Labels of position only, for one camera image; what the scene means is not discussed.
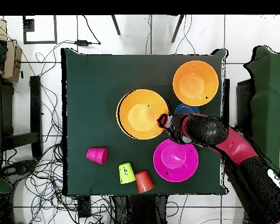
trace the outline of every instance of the orange cup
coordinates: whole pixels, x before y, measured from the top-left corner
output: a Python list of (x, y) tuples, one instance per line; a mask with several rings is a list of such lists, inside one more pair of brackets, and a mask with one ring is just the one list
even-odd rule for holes
[(140, 171), (135, 177), (139, 193), (144, 193), (153, 188), (152, 181), (149, 178), (147, 171)]

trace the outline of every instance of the orange bowl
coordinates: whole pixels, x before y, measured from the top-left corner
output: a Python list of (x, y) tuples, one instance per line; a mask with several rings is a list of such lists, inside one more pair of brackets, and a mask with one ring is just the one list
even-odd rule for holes
[(173, 78), (177, 98), (189, 106), (202, 106), (216, 95), (219, 79), (216, 71), (206, 62), (190, 61), (179, 67)]
[(151, 139), (163, 132), (157, 119), (168, 114), (164, 99), (156, 92), (138, 89), (127, 93), (116, 108), (117, 123), (124, 133), (135, 139)]

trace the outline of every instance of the magenta bowl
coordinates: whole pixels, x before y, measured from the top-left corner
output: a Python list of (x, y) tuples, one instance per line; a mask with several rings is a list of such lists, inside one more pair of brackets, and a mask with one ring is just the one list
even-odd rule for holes
[(167, 139), (156, 148), (153, 164), (163, 179), (182, 182), (195, 173), (198, 153), (192, 144), (177, 144)]

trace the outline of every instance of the table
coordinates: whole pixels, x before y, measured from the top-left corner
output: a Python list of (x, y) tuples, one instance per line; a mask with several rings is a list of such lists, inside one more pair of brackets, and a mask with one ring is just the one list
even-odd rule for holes
[[(195, 174), (181, 183), (162, 179), (153, 166), (153, 153), (165, 139), (163, 133), (150, 140), (135, 140), (120, 130), (116, 107), (130, 90), (150, 89), (170, 102), (180, 104), (172, 81), (177, 68), (191, 60), (205, 61), (218, 74), (219, 90), (212, 101), (199, 107), (202, 114), (220, 116), (222, 59), (226, 51), (212, 55), (81, 55), (68, 48), (62, 57), (62, 117), (64, 181), (68, 195), (137, 194), (136, 182), (120, 184), (118, 166), (130, 162), (134, 173), (146, 170), (154, 184), (147, 194), (225, 194), (220, 185), (220, 157), (197, 147), (199, 164)], [(90, 147), (108, 147), (104, 165), (86, 158)]]

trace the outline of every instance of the floor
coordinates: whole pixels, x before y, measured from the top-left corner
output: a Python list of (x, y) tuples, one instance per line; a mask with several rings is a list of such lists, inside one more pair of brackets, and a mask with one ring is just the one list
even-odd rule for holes
[[(61, 120), (61, 64), (60, 48), (70, 47), (84, 54), (145, 54), (146, 41), (150, 32), (148, 15), (116, 15), (121, 31), (118, 36), (113, 25), (111, 16), (86, 16), (89, 26), (100, 40), (101, 45), (77, 47), (73, 44), (63, 43), (55, 50), (57, 64), (41, 78), (42, 84), (53, 91), (57, 97), (56, 111)], [(30, 131), (30, 96), (29, 78), (54, 65), (54, 54), (50, 51), (54, 44), (23, 44), (23, 23), (21, 16), (0, 16), (7, 21), (7, 32), (12, 39), (16, 39), (22, 48), (21, 71), (23, 78), (15, 86), (13, 126), (15, 134)], [(40, 41), (54, 39), (53, 17), (34, 16), (35, 32), (27, 34), (27, 40)], [(175, 43), (171, 42), (173, 32), (179, 17), (167, 15), (153, 15), (152, 20), (152, 54), (174, 54), (179, 42), (183, 39), (184, 22), (182, 22)], [(196, 54), (210, 54), (217, 48), (228, 50), (226, 59), (226, 78), (230, 79), (230, 125), (234, 126), (236, 119), (236, 83), (250, 78), (243, 64), (251, 59), (252, 50), (258, 45), (267, 45), (275, 52), (280, 53), (280, 15), (187, 15), (185, 32), (188, 40), (195, 48)], [(58, 42), (65, 40), (76, 41), (77, 39), (96, 42), (89, 31), (83, 16), (57, 16)], [(150, 54), (150, 38), (147, 44), (147, 54)], [(193, 54), (193, 48), (186, 39), (180, 44), (178, 54)], [(50, 53), (42, 63), (43, 54)], [(45, 93), (42, 93), (42, 101), (52, 111), (53, 106)], [(47, 134), (51, 126), (50, 111), (43, 107), (42, 115), (44, 150), (60, 141), (57, 131), (52, 130)], [(13, 154), (10, 150), (7, 157)], [(17, 148), (17, 155), (11, 160), (21, 160), (31, 157), (30, 145)], [(48, 152), (44, 160), (51, 159), (52, 152)], [(21, 181), (16, 188), (14, 199), (14, 213), (16, 222), (27, 224), (32, 218), (32, 211), (39, 207), (35, 200), (35, 187), (33, 183), (41, 184), (42, 181)], [(167, 204), (168, 224), (242, 224), (244, 209), (237, 198), (231, 184), (224, 178), (224, 184), (229, 193), (220, 195), (171, 195)], [(93, 196), (92, 200), (101, 199)], [(93, 212), (98, 211), (102, 204), (93, 204)], [(104, 215), (103, 222), (108, 224), (110, 217)], [(48, 206), (42, 207), (36, 221), (33, 224), (75, 224), (67, 211), (59, 211)]]

